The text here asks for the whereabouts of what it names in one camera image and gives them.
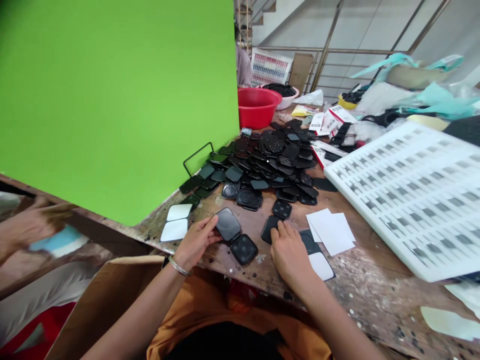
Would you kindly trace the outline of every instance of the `worn workbench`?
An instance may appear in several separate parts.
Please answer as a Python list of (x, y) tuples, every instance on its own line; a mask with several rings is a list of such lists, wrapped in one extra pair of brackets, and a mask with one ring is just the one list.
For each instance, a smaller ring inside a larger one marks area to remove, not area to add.
[[(274, 121), (285, 123), (293, 107), (275, 113)], [(307, 173), (324, 177), (320, 166)], [(52, 202), (61, 199), (43, 193), (26, 184), (0, 175), (0, 180), (33, 194), (43, 194)], [(247, 283), (262, 292), (285, 299), (301, 307), (295, 294), (279, 277), (270, 258), (270, 245), (260, 234), (267, 218), (272, 215), (276, 200), (274, 191), (263, 192), (263, 205), (257, 212), (245, 210), (222, 197), (222, 186), (202, 200), (192, 213), (192, 222), (212, 216), (223, 208), (230, 208), (242, 227), (258, 247), (258, 255), (246, 266), (240, 266), (223, 243), (210, 246), (199, 265)], [(133, 239), (145, 242), (165, 253), (174, 253), (177, 242), (158, 243), (170, 205), (178, 204), (185, 195), (175, 192), (146, 219), (134, 227), (127, 227), (86, 209), (77, 211)], [(344, 213), (356, 238), (356, 247), (334, 257), (328, 256), (320, 244), (336, 277), (326, 284), (335, 294), (349, 316), (372, 340), (396, 352), (420, 359), (473, 359), (480, 357), (480, 344), (452, 338), (432, 331), (423, 320), (420, 306), (448, 310), (463, 318), (477, 320), (474, 313), (437, 283), (427, 283), (413, 276), (390, 248), (379, 238), (368, 223), (350, 205), (340, 192), (319, 191), (318, 205), (292, 204), (287, 220), (299, 231), (309, 228), (306, 214), (329, 208), (332, 213)]]

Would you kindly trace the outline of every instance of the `finger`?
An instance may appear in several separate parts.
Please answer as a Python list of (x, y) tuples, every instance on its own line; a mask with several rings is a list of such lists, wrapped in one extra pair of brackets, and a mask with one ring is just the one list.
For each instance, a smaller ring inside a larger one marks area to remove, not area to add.
[(38, 195), (35, 198), (33, 204), (28, 208), (29, 210), (40, 209), (46, 207), (49, 204), (49, 201), (45, 196)]
[(45, 207), (43, 211), (46, 213), (52, 214), (52, 213), (63, 213), (76, 208), (78, 208), (77, 205), (74, 205), (71, 203), (65, 203), (65, 204), (58, 204), (58, 205)]
[(286, 237), (287, 236), (287, 230), (285, 230), (285, 225), (283, 222), (278, 221), (278, 233), (280, 234), (280, 237)]
[(211, 217), (206, 217), (203, 220), (196, 222), (195, 225), (198, 228), (198, 230), (202, 230), (205, 227), (205, 225), (210, 221), (210, 219)]
[(74, 213), (71, 211), (65, 211), (65, 212), (54, 212), (54, 213), (49, 213), (47, 214), (49, 219), (54, 219), (54, 220), (62, 220), (62, 219), (68, 219), (71, 218)]
[(208, 237), (208, 245), (213, 244), (213, 243), (218, 243), (222, 241), (224, 238), (221, 236), (209, 236)]
[(219, 216), (213, 215), (211, 219), (206, 223), (205, 227), (203, 228), (203, 231), (206, 232), (207, 234), (210, 233), (217, 226), (218, 222), (219, 222)]
[(292, 229), (292, 227), (289, 225), (289, 224), (284, 224), (285, 226), (285, 231), (286, 233), (288, 234), (288, 236), (290, 236), (291, 238), (293, 238), (295, 236), (295, 233), (294, 233), (294, 230)]
[(276, 228), (272, 227), (270, 229), (270, 237), (271, 237), (271, 244), (273, 245), (277, 241), (277, 239), (280, 237), (279, 231)]
[(274, 251), (273, 246), (270, 246), (270, 256), (271, 256), (271, 259), (272, 259), (273, 263), (275, 264), (275, 251)]

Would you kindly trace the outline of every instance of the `blurred hand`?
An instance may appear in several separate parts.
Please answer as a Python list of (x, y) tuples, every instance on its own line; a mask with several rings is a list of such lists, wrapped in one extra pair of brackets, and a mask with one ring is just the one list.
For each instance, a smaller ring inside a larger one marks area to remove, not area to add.
[(66, 219), (72, 216), (71, 210), (77, 206), (48, 204), (45, 197), (37, 196), (32, 206), (1, 222), (0, 240), (22, 248), (62, 231)]
[(223, 240), (215, 229), (218, 222), (219, 217), (214, 215), (195, 222), (188, 229), (174, 255), (175, 262), (182, 269), (190, 272), (210, 244)]
[(278, 222), (278, 230), (272, 228), (270, 255), (286, 284), (298, 295), (303, 287), (322, 281), (310, 264), (309, 254), (297, 230)]

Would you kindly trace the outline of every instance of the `teal plastic bag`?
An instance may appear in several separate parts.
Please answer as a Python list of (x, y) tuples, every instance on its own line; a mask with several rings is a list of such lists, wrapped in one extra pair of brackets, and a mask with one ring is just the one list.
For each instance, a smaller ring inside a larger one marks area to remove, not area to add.
[[(426, 66), (425, 69), (430, 69), (430, 70), (443, 69), (445, 72), (449, 72), (449, 71), (452, 71), (453, 69), (458, 68), (463, 62), (464, 62), (463, 56), (453, 54), (453, 55), (445, 56), (444, 58), (441, 58), (438, 61), (435, 61), (433, 64)], [(355, 75), (350, 76), (350, 78), (355, 79), (362, 75), (371, 73), (372, 71), (375, 71), (381, 67), (387, 66), (386, 70), (383, 73), (381, 73), (375, 80), (375, 81), (385, 81), (387, 79), (389, 71), (395, 65), (400, 65), (400, 64), (408, 65), (414, 68), (419, 67), (419, 64), (415, 62), (411, 56), (408, 56), (407, 54), (404, 54), (401, 52), (396, 52), (390, 55), (385, 60), (376, 62), (373, 65), (367, 67), (366, 69), (360, 72), (357, 72)]]
[(440, 118), (453, 121), (474, 116), (476, 109), (473, 104), (480, 101), (480, 96), (470, 98), (454, 97), (450, 91), (439, 86), (436, 82), (432, 82), (425, 90), (410, 99), (419, 101), (424, 105), (428, 105), (428, 107), (400, 106), (400, 112), (416, 114), (437, 113)]
[(366, 69), (357, 72), (355, 75), (350, 76), (350, 78), (355, 79), (358, 78), (362, 75), (371, 73), (372, 71), (375, 71), (383, 66), (388, 66), (386, 71), (384, 71), (382, 74), (380, 74), (379, 77), (376, 78), (376, 81), (385, 81), (387, 78), (387, 74), (389, 73), (390, 69), (393, 68), (395, 65), (399, 64), (406, 64), (410, 65), (414, 68), (418, 68), (418, 64), (412, 59), (412, 57), (408, 56), (407, 54), (401, 53), (401, 52), (396, 52), (392, 55), (390, 55), (388, 58), (385, 60), (379, 61), (374, 63), (373, 65), (367, 67)]

